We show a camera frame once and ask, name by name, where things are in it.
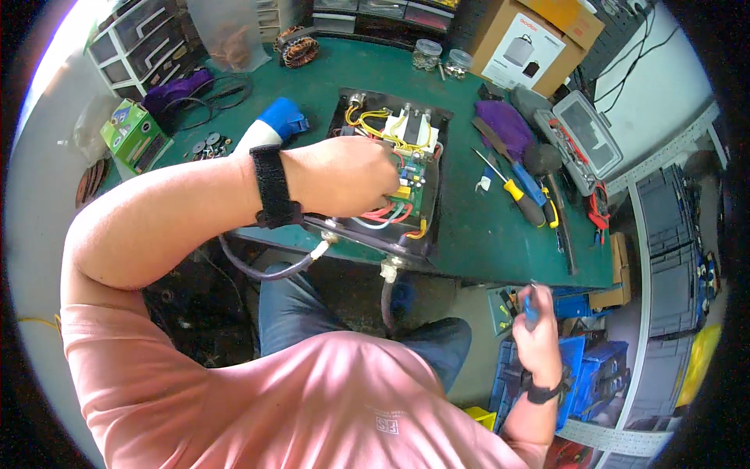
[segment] cardboard box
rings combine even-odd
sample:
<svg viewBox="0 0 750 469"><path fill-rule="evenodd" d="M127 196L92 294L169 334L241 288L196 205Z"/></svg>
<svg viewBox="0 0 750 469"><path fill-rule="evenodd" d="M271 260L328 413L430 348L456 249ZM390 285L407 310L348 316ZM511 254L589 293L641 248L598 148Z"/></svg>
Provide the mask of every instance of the cardboard box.
<svg viewBox="0 0 750 469"><path fill-rule="evenodd" d="M495 0L469 49L470 72L495 85L551 96L605 25L576 0Z"/></svg>
<svg viewBox="0 0 750 469"><path fill-rule="evenodd" d="M625 235L612 233L612 282L614 286L607 291L589 293L591 308L607 308L609 306L624 305L630 301L630 265L628 252L625 247Z"/></svg>
<svg viewBox="0 0 750 469"><path fill-rule="evenodd" d="M121 174L123 170L133 175L150 170L173 143L151 114L129 99L122 101L99 133Z"/></svg>

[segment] purple cloth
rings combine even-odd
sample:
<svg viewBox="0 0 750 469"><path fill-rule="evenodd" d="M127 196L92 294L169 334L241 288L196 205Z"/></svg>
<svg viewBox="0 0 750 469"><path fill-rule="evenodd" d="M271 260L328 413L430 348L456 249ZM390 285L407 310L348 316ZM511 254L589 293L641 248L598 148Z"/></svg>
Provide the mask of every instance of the purple cloth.
<svg viewBox="0 0 750 469"><path fill-rule="evenodd" d="M534 138L523 116L512 105L503 101L477 101L474 107L476 115L505 142L511 158L522 163L526 147ZM482 136L481 142L492 148L486 137Z"/></svg>
<svg viewBox="0 0 750 469"><path fill-rule="evenodd" d="M179 78L172 80L164 86L156 86L149 89L148 94L143 97L143 107L152 116L160 113L164 110L167 104L171 103L178 98L186 98L193 94L203 83L211 80L213 76L211 72L203 68L198 70L189 78ZM211 88L212 85L203 88L206 92Z"/></svg>

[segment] glass jar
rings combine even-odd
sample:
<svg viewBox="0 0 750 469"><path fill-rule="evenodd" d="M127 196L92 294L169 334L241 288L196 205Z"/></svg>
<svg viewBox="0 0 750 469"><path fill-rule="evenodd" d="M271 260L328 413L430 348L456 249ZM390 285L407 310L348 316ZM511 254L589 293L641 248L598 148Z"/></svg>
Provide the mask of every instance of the glass jar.
<svg viewBox="0 0 750 469"><path fill-rule="evenodd" d="M445 74L456 80L463 80L471 68L474 58L460 49L451 49L445 61Z"/></svg>
<svg viewBox="0 0 750 469"><path fill-rule="evenodd" d="M440 62L441 53L443 53L443 47L437 42L418 39L414 53L412 53L412 65L417 69L432 71Z"/></svg>

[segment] green workbench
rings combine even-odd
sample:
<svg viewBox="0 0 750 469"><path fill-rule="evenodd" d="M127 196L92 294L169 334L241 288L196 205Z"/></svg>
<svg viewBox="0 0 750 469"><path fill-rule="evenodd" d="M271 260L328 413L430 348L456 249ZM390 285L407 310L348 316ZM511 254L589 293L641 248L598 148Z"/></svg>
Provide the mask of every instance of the green workbench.
<svg viewBox="0 0 750 469"><path fill-rule="evenodd" d="M594 226L581 207L568 204L567 208L578 264L578 274L570 276L565 256L557 250L554 230L532 227L497 180L487 193L474 191L485 165L470 148L483 149L479 133L470 123L481 79L467 75L463 81L443 82L437 71L428 74L413 69L411 54L404 50L344 39L319 41L320 55L309 65L289 70L279 67L274 57L253 72L253 94L243 104L223 111L207 125L178 132L174 145L155 167L188 161L192 154L186 159L183 154L213 131L230 137L232 143L238 142L255 118L280 96L296 102L310 121L310 130L293 140L295 147L325 137L342 86L420 101L454 113L442 156L445 182L438 241L430 259L442 274L522 284L533 279L551 285L612 285L609 235L604 246L593 246ZM504 174L512 174L502 158L499 165ZM119 181L116 171L113 173L105 188ZM241 228L238 234L300 251L311 251L320 241L299 226ZM331 247L327 255L369 263L383 259L379 251L346 241Z"/></svg>

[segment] jar lid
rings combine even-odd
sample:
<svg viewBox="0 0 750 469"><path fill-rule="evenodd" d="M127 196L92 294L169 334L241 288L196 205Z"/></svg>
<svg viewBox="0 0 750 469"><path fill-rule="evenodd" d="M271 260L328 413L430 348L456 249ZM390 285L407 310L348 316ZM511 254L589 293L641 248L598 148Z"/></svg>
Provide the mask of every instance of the jar lid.
<svg viewBox="0 0 750 469"><path fill-rule="evenodd" d="M460 65L464 68L471 68L471 64L474 63L474 58L461 49L451 49L451 52L448 53L448 57L455 62L456 65Z"/></svg>
<svg viewBox="0 0 750 469"><path fill-rule="evenodd" d="M437 57L443 53L443 46L429 39L418 39L415 49L428 56Z"/></svg>

